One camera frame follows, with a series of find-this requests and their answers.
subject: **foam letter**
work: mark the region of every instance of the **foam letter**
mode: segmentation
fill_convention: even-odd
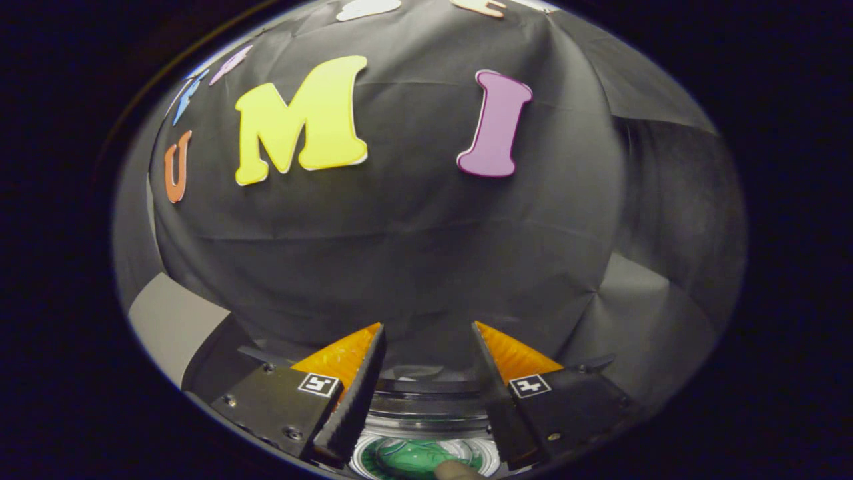
[[[533,98],[533,91],[518,80],[491,70],[480,70],[475,78],[483,87],[483,107],[474,143],[456,157],[456,165],[472,175],[508,177],[515,172],[515,162],[509,155],[521,108]]]
[[[248,54],[249,50],[251,49],[252,46],[249,45],[245,49],[235,53],[234,56],[232,56],[225,63],[223,63],[222,66],[219,68],[219,71],[216,72],[216,75],[213,75],[211,83],[207,84],[207,86],[211,86],[217,83],[219,79],[221,79],[226,73],[230,72],[231,70],[234,70],[234,67],[236,67],[241,61],[243,61],[244,58],[246,58],[246,54]]]
[[[205,70],[204,73],[199,75],[199,78],[195,79],[195,82],[193,82],[193,84],[190,85],[187,91],[185,91],[181,96],[181,101],[177,104],[177,113],[175,113],[175,120],[173,120],[171,123],[172,126],[175,126],[177,124],[177,119],[181,118],[181,115],[183,115],[183,111],[187,109],[187,105],[189,105],[189,98],[193,96],[196,90],[198,90],[199,83],[201,83],[201,79],[203,79],[205,75],[207,75],[207,72],[210,72],[210,70]]]
[[[353,20],[368,15],[384,14],[398,9],[400,0],[353,0],[344,5],[334,18],[338,21]]]
[[[488,15],[495,18],[503,18],[503,12],[500,10],[490,9],[489,5],[495,5],[505,9],[507,6],[494,0],[450,0],[455,6],[477,12],[478,14]]]
[[[237,184],[254,184],[267,178],[270,166],[260,159],[258,141],[264,144],[278,171],[287,173],[303,126],[305,147],[299,152],[299,165],[305,170],[364,161],[368,146],[356,137],[352,89],[356,74],[366,65],[363,56],[321,63],[305,77],[290,106],[272,84],[259,85],[243,94],[235,105],[241,113]]]
[[[189,138],[193,136],[192,130],[187,130],[177,141],[177,145],[172,145],[165,152],[165,193],[172,203],[180,202],[183,198],[183,192],[187,189],[187,144]],[[175,161],[175,149],[177,149],[177,182],[175,182],[175,173],[172,169],[172,164]]]

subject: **black fabric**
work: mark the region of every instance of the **black fabric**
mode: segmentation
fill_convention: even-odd
[[[125,314],[131,310],[131,304],[145,285],[164,269],[148,221],[148,168],[152,146],[160,132],[161,122],[158,120],[182,86],[183,82],[175,85],[155,105],[148,121],[143,123],[134,143],[128,148],[116,185],[112,211],[113,269],[116,291]]]
[[[573,15],[514,6],[497,21],[432,0],[338,22],[339,6],[224,52],[177,125],[175,108],[163,122],[150,177],[169,275],[294,360],[380,321],[385,378],[440,366],[434,379],[472,380],[467,326],[480,320],[557,361],[615,354],[605,374],[620,388],[669,398],[726,325],[746,255],[732,161],[701,109]],[[271,82],[290,102],[313,67],[349,55],[368,59],[353,93],[368,159],[307,172],[294,155],[280,174],[262,149],[270,176],[239,186],[237,98]],[[480,69],[533,90],[507,179],[456,166],[478,124]],[[187,189],[172,204],[162,157],[187,130]],[[642,288],[612,277],[622,265]]]
[[[203,82],[158,139],[151,172],[169,273],[216,291],[293,356],[382,321],[389,364],[465,369],[453,339],[473,319],[555,354],[601,282],[624,192],[594,69],[532,9],[497,23],[447,2],[344,23],[334,11],[315,10],[295,34],[261,35],[246,65]],[[347,55],[368,59],[354,90],[368,159],[317,172],[294,161],[238,186],[236,98],[271,81],[289,101],[314,66]],[[478,123],[482,68],[534,91],[509,179],[456,166]],[[172,205],[158,159],[190,128],[187,192]]]

